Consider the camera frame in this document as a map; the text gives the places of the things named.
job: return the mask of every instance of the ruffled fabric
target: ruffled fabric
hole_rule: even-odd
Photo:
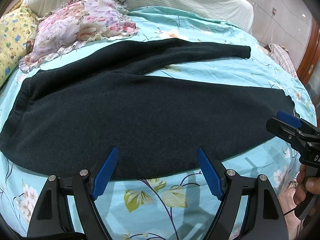
[[[128,38],[138,30],[126,15],[127,0],[71,0],[37,18],[27,41],[29,53],[19,61],[27,73],[87,42]]]

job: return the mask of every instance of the blue gripper tip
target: blue gripper tip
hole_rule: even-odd
[[[197,150],[196,158],[212,195],[221,200],[224,195],[221,190],[221,179],[201,147]]]
[[[95,177],[93,191],[91,193],[93,200],[96,200],[104,193],[118,160],[118,148],[114,147]]]
[[[290,114],[287,114],[286,112],[279,111],[277,113],[277,118],[284,122],[287,123],[288,125],[294,127],[294,128],[300,128],[302,126],[302,123],[299,118],[296,118]]]

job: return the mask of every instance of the tiled wall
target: tiled wall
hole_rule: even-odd
[[[252,35],[262,46],[272,42],[285,46],[298,68],[308,45],[312,16],[302,0],[247,0],[254,9]]]

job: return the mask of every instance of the hand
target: hand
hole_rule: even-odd
[[[304,187],[303,181],[306,176],[306,165],[300,166],[300,172],[297,176],[298,186],[296,188],[296,192],[293,195],[293,201],[296,205],[299,205],[304,199],[306,198],[307,191],[320,195],[320,178],[309,178],[306,182],[306,186]],[[313,216],[316,212],[317,206],[320,204],[320,198],[318,199],[317,203],[310,209],[308,215]]]

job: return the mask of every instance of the cartoon print pillowcase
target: cartoon print pillowcase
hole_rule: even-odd
[[[20,7],[0,19],[0,87],[19,60],[27,54],[26,42],[36,15],[27,7]]]

